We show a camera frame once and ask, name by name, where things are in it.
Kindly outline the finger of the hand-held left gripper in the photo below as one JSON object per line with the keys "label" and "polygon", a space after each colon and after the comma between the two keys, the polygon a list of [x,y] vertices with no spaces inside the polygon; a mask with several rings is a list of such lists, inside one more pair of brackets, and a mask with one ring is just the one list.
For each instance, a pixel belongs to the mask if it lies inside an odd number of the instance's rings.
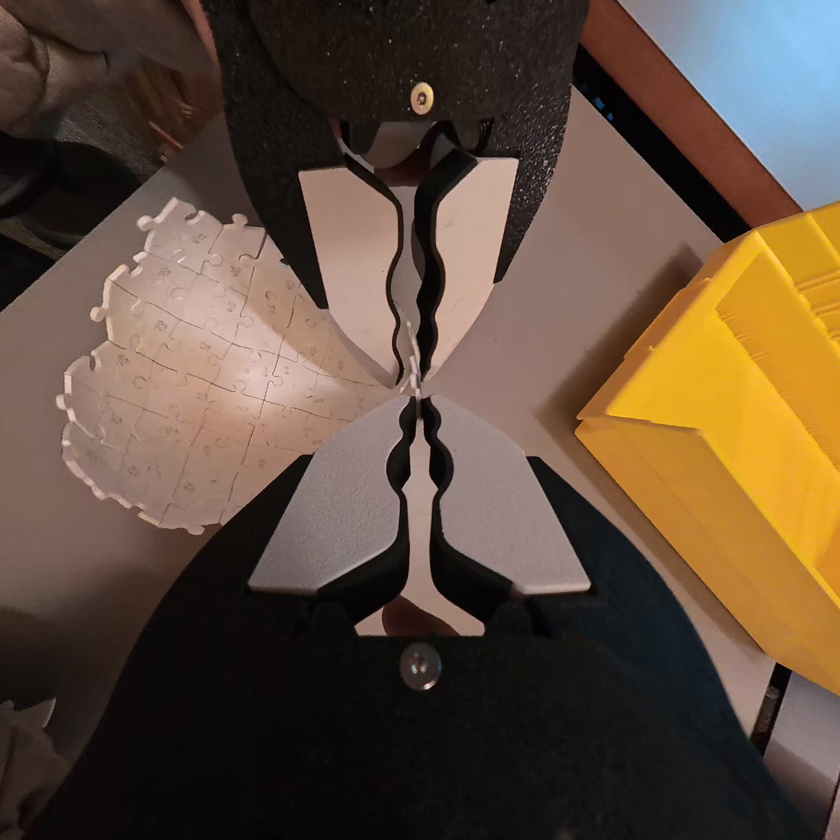
{"label": "finger of the hand-held left gripper", "polygon": [[327,310],[345,345],[386,387],[403,377],[392,279],[403,252],[403,210],[351,154],[299,174]]}
{"label": "finger of the hand-held left gripper", "polygon": [[496,281],[519,162],[447,151],[414,197],[413,248],[420,286],[420,382],[434,376],[487,304]]}

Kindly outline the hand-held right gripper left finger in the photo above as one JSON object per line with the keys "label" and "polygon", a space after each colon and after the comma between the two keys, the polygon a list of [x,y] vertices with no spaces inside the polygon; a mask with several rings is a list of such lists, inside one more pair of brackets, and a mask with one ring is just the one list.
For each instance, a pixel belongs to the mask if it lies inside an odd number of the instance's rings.
{"label": "hand-held right gripper left finger", "polygon": [[417,408],[394,397],[318,449],[248,580],[253,592],[338,603],[353,622],[401,593]]}

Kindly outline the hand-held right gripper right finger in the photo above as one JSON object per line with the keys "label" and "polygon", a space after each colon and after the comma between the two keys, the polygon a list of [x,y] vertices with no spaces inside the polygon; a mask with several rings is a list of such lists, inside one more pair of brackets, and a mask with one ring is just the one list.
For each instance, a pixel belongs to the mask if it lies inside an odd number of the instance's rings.
{"label": "hand-held right gripper right finger", "polygon": [[592,588],[518,444],[441,395],[423,400],[423,430],[436,486],[429,563],[441,595],[489,622],[509,602]]}

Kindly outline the curved jigsaw puzzle piece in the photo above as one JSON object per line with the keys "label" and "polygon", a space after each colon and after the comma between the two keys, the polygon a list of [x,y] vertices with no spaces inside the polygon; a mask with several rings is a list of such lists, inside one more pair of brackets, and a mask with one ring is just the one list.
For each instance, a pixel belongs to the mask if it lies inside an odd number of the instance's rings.
{"label": "curved jigsaw puzzle piece", "polygon": [[411,321],[407,318],[405,318],[403,321],[403,327],[409,343],[409,353],[408,373],[406,375],[407,380],[404,386],[402,387],[402,391],[404,392],[408,388],[411,389],[413,397],[418,402],[420,402],[424,398],[424,394],[423,377],[420,369],[421,352],[417,341],[417,332],[415,331],[415,328],[412,325]]}

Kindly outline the partly built puzzle ball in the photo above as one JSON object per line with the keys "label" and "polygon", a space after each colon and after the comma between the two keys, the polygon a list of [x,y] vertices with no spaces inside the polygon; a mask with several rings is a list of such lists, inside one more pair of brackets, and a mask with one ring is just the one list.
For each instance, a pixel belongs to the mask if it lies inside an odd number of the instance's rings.
{"label": "partly built puzzle ball", "polygon": [[62,458],[161,529],[225,524],[396,390],[352,357],[261,227],[171,198],[104,281],[107,340],[71,364]]}

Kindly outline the person's right hand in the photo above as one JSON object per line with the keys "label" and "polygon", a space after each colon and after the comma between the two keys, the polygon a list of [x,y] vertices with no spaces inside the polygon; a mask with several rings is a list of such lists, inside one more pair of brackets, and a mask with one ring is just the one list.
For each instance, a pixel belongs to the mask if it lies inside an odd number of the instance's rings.
{"label": "person's right hand", "polygon": [[458,633],[444,620],[403,596],[385,605],[381,620],[388,637],[453,637]]}

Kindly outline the wooden pillar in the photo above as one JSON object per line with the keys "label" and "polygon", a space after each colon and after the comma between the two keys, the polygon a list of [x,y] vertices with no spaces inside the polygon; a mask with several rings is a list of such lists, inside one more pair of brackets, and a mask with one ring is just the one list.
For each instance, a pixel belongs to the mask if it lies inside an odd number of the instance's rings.
{"label": "wooden pillar", "polygon": [[224,105],[214,73],[183,72],[149,61],[122,79],[121,90],[133,125],[160,163],[194,140]]}

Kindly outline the yellow plastic bin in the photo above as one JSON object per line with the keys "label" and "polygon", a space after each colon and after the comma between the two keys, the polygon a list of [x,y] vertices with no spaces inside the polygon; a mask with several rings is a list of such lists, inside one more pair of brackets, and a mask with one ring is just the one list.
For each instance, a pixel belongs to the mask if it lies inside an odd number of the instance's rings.
{"label": "yellow plastic bin", "polygon": [[839,690],[839,204],[721,246],[575,434],[762,651]]}

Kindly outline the black chair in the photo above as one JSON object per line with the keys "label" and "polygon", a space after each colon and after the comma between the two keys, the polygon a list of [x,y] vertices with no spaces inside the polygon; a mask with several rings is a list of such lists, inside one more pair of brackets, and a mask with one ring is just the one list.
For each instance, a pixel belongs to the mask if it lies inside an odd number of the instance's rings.
{"label": "black chair", "polygon": [[1,219],[67,252],[126,201],[141,180],[86,143],[1,133]]}

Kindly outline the wood-edged grey table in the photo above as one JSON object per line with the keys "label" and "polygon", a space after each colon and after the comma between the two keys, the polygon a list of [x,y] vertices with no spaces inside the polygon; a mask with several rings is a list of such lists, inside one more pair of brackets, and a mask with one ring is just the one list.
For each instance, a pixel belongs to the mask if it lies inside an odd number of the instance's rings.
{"label": "wood-edged grey table", "polygon": [[838,200],[838,9],[591,2],[574,84],[727,242]]}

